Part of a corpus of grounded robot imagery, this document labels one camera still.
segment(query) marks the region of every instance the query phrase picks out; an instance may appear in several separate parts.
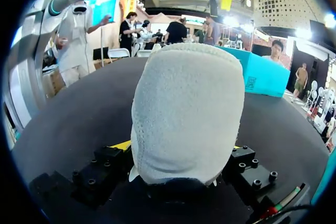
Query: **white robot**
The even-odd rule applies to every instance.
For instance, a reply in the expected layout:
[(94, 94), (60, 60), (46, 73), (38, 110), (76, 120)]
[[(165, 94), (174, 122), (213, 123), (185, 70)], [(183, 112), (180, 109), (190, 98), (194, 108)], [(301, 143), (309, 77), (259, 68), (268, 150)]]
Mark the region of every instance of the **white robot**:
[(145, 20), (141, 26), (141, 31), (139, 32), (139, 37), (135, 40), (135, 44), (132, 50), (132, 56), (136, 56), (139, 50), (145, 48), (145, 44), (150, 42), (153, 38), (153, 34), (147, 30), (150, 21)]

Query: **fabric-covered object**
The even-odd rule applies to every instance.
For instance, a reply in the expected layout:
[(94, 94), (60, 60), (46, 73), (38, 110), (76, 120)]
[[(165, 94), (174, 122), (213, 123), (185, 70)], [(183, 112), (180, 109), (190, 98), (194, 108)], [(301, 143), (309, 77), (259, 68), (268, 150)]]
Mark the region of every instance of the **fabric-covered object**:
[(218, 48), (181, 43), (152, 53), (132, 105), (129, 180), (211, 184), (236, 142), (244, 89), (241, 64)]

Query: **man in black shirt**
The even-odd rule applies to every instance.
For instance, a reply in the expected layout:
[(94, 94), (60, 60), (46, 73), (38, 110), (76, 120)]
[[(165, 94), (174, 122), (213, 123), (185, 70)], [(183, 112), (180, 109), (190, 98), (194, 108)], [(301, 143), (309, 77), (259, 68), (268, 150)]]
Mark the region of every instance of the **man in black shirt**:
[(163, 34), (161, 33), (161, 29), (159, 29), (154, 36), (156, 37), (155, 43), (161, 43), (162, 42)]
[(132, 22), (138, 15), (135, 12), (127, 14), (126, 19), (121, 22), (119, 36), (120, 36), (120, 48), (126, 48), (132, 55), (132, 33), (140, 32), (141, 28), (133, 29)]
[(171, 22), (167, 28), (167, 34), (164, 36), (165, 43), (181, 43), (187, 37), (186, 20), (181, 18), (178, 22)]

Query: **woman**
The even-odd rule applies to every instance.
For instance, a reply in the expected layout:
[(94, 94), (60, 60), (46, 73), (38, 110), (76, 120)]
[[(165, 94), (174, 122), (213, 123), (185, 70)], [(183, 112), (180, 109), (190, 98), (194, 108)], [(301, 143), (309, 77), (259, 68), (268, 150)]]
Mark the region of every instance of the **woman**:
[(132, 22), (138, 15), (135, 12), (130, 12), (127, 14), (126, 19), (121, 22), (119, 30), (119, 40), (120, 48), (126, 48), (132, 55), (132, 33), (138, 33), (141, 31), (141, 28), (132, 29)]

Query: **dotted wall pattern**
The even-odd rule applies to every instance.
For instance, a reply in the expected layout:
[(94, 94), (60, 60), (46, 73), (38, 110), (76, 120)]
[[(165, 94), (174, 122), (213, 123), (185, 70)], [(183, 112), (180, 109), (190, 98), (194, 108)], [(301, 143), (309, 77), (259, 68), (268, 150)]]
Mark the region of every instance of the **dotted wall pattern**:
[(323, 22), (317, 0), (254, 0), (256, 26), (310, 29), (310, 20)]

